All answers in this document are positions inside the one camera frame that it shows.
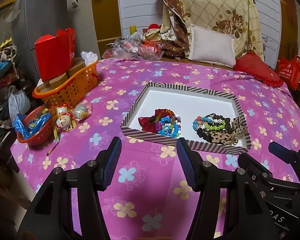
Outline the striped shallow cardboard box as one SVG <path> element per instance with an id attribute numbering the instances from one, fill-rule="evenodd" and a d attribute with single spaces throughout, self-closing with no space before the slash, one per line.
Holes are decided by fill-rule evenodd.
<path id="1" fill-rule="evenodd" d="M 181 136 L 195 151 L 242 154 L 252 147 L 247 122 L 234 94 L 186 85 L 148 82 L 121 123 L 123 134 L 135 139 L 175 146 L 175 138 L 142 130 L 138 118 L 153 116 L 156 109 L 170 109 L 181 117 Z M 192 128 L 193 120 L 199 115 L 206 116 L 211 113 L 238 120 L 242 124 L 243 132 L 235 137 L 237 144 L 212 144 L 198 137 Z"/>

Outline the red plastic bowl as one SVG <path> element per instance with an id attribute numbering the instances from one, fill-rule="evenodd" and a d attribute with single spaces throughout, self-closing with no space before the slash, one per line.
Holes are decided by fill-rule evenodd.
<path id="1" fill-rule="evenodd" d="M 39 146 L 52 135 L 52 113 L 46 105 L 42 105 L 28 115 L 17 114 L 13 126 L 20 143 Z"/>

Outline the red shopping bag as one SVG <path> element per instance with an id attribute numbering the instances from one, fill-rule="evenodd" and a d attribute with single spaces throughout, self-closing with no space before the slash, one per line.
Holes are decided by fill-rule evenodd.
<path id="1" fill-rule="evenodd" d="M 288 88 L 297 90 L 300 82 L 300 62 L 296 55 L 291 60 L 282 57 L 276 72 Z"/>

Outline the foil wrapped ornament doll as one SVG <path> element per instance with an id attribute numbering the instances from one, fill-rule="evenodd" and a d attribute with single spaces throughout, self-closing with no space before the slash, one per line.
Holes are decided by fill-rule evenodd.
<path id="1" fill-rule="evenodd" d="M 55 107 L 55 115 L 53 120 L 55 128 L 58 132 L 70 131 L 77 127 L 73 108 L 67 103 L 61 103 Z"/>

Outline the red cushion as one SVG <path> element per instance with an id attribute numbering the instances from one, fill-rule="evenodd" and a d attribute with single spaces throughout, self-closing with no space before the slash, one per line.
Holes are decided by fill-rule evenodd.
<path id="1" fill-rule="evenodd" d="M 247 73 L 253 76 L 254 79 L 272 88 L 278 88 L 283 85 L 283 80 L 279 75 L 252 51 L 236 59 L 234 70 Z"/>

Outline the silver foil ornament ball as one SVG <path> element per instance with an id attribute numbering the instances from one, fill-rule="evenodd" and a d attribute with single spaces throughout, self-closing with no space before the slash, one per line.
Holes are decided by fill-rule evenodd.
<path id="1" fill-rule="evenodd" d="M 77 121 L 82 121 L 91 115 L 91 105 L 79 103 L 74 108 L 74 116 Z"/>

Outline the orange plastic basket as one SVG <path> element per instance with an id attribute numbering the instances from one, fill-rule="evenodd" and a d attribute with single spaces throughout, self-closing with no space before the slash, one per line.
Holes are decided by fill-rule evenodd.
<path id="1" fill-rule="evenodd" d="M 71 107 L 76 106 L 98 84 L 97 63 L 98 61 L 95 61 L 82 68 L 63 84 L 48 92 L 40 92 L 39 88 L 36 87 L 32 91 L 32 96 L 49 105 L 57 106 L 61 103 L 67 103 Z"/>

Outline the small white pillow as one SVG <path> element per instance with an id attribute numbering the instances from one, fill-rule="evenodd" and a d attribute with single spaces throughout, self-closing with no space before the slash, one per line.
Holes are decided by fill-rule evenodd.
<path id="1" fill-rule="evenodd" d="M 236 63 L 235 39 L 232 35 L 191 24 L 191 45 L 188 59 L 232 68 Z"/>

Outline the red gift bag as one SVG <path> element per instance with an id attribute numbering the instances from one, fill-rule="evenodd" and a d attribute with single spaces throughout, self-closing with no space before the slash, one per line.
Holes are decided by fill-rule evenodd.
<path id="1" fill-rule="evenodd" d="M 47 34 L 34 44 L 38 70 L 43 82 L 67 72 L 75 59 L 76 32 L 74 29 L 58 29 L 55 36 Z"/>

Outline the white tissue paper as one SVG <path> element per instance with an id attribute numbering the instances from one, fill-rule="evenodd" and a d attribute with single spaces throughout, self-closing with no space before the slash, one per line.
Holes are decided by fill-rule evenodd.
<path id="1" fill-rule="evenodd" d="M 92 51 L 90 52 L 82 51 L 81 58 L 83 59 L 86 66 L 89 66 L 94 62 L 98 61 L 98 55 L 93 53 Z"/>

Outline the floral beige quilt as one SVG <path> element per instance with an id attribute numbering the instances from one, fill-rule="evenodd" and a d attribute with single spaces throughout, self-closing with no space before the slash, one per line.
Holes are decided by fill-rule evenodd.
<path id="1" fill-rule="evenodd" d="M 235 56 L 263 55 L 255 0 L 163 0 L 160 36 L 166 57 L 188 57 L 194 24 L 234 37 Z"/>

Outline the santa plush toy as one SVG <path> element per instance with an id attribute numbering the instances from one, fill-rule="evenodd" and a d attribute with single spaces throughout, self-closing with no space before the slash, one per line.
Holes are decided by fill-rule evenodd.
<path id="1" fill-rule="evenodd" d="M 144 39 L 152 42 L 161 41 L 160 29 L 160 25 L 155 23 L 150 24 L 148 28 L 144 28 L 142 30 Z"/>

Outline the clear plastic bag of items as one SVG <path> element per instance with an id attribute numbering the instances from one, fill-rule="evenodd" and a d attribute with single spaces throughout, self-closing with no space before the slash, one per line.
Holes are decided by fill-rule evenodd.
<path id="1" fill-rule="evenodd" d="M 108 44 L 102 59 L 141 59 L 159 61 L 163 56 L 160 42 L 146 40 L 140 33 L 128 38 L 117 38 Z"/>

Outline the grey refrigerator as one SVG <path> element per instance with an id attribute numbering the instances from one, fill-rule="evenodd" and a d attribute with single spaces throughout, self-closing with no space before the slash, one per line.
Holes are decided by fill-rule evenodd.
<path id="1" fill-rule="evenodd" d="M 11 22 L 13 43 L 21 54 L 21 69 L 32 82 L 40 79 L 34 44 L 46 34 L 72 28 L 76 56 L 82 51 L 99 53 L 91 0 L 20 0 L 17 12 Z"/>

